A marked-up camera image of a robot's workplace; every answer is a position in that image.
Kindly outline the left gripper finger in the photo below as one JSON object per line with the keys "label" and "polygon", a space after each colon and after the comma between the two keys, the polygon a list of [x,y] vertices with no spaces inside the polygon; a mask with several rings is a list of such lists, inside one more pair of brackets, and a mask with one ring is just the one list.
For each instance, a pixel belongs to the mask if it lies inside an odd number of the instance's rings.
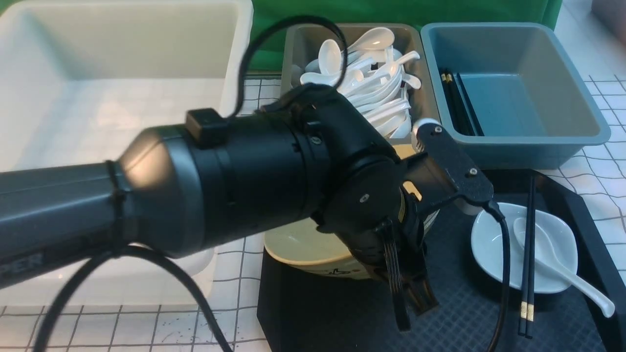
{"label": "left gripper finger", "polygon": [[416,315],[423,315],[438,307],[439,303],[432,290],[425,266],[412,269],[409,274],[406,274],[405,283],[408,285],[407,294]]}

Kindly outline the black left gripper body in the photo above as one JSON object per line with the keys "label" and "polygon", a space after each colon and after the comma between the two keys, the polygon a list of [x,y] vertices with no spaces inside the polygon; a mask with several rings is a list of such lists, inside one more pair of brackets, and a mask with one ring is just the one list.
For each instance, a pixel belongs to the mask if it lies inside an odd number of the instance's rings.
{"label": "black left gripper body", "polygon": [[368,229],[338,232],[358,262],[354,279],[374,279],[387,283],[389,278],[410,282],[427,280],[425,235],[431,227],[431,215],[420,215],[421,193],[414,186],[402,190],[395,216],[385,216]]}

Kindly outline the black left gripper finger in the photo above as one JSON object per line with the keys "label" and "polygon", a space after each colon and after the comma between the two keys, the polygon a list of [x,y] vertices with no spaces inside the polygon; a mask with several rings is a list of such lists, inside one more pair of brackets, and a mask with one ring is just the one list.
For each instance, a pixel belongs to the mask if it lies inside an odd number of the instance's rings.
{"label": "black left gripper finger", "polygon": [[387,280],[393,301],[394,316],[398,329],[402,332],[410,330],[410,319],[405,306],[404,286],[400,271],[400,262],[394,240],[394,230],[381,232]]}

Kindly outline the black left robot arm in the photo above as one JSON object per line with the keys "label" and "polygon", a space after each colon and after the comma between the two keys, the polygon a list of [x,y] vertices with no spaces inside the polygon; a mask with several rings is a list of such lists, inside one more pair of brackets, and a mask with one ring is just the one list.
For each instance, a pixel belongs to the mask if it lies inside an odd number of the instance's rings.
{"label": "black left robot arm", "polygon": [[54,298],[42,345],[92,272],[119,257],[145,259],[189,290],[225,343],[173,259],[312,218],[389,283],[407,330],[405,290],[424,276],[407,178],[391,144],[328,86],[298,87],[250,116],[190,110],[183,125],[142,131],[116,161],[2,173],[1,287],[87,260]]}

